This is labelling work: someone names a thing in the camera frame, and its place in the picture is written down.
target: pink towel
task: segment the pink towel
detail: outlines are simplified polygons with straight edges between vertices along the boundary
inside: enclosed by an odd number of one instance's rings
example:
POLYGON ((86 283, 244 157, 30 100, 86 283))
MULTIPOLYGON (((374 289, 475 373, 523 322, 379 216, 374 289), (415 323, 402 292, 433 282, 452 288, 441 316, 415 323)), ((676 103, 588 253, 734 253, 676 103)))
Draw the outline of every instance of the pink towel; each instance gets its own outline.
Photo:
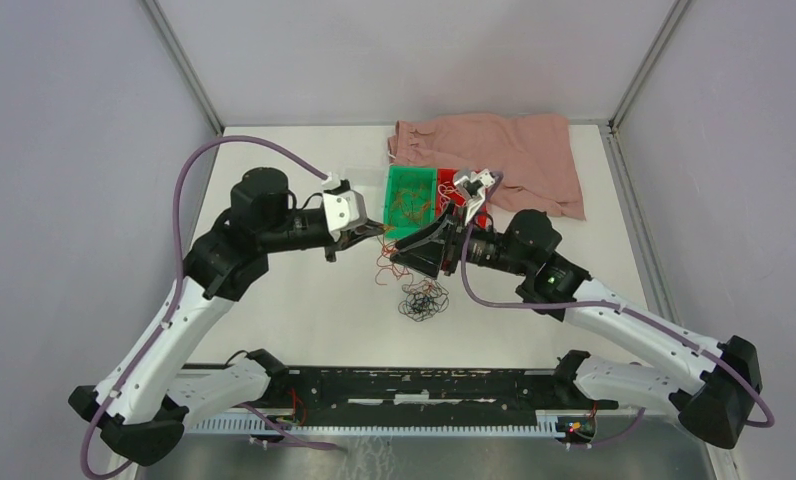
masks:
POLYGON ((505 210, 535 208, 586 220, 569 121, 561 115, 476 113, 401 121, 388 143, 396 165, 504 172, 491 202, 505 210))

